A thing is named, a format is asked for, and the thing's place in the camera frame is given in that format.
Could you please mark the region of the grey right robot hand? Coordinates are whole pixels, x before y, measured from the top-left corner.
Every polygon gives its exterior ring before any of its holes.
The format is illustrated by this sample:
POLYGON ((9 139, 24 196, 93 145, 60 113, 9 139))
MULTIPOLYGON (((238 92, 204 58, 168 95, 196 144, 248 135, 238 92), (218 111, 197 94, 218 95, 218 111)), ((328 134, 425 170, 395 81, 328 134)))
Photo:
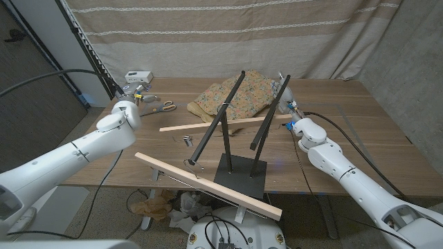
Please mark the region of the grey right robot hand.
MULTIPOLYGON (((282 88, 282 85, 286 80, 286 77, 282 74, 281 71, 278 72, 278 75, 279 75, 278 82, 275 80, 271 81, 271 92, 273 94, 273 97, 275 98, 277 97, 277 94, 280 92, 280 89, 282 88)), ((292 120, 294 122, 297 122, 305 117, 303 112, 299 109, 299 106, 293 96, 293 93, 291 92, 291 89, 288 86, 286 86, 280 97, 278 103, 278 110, 282 114, 291 114, 292 120)))

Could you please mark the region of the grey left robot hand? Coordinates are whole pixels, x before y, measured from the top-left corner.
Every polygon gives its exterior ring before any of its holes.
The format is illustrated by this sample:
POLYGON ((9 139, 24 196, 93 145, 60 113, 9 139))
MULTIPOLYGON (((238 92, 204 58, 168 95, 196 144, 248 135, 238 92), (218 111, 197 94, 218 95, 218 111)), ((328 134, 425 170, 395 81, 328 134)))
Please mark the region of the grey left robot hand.
POLYGON ((130 101, 138 105, 139 102, 151 103, 160 101, 160 97, 153 94, 148 94, 150 84, 146 82, 131 82, 126 83, 123 87, 123 94, 118 96, 120 101, 130 101))

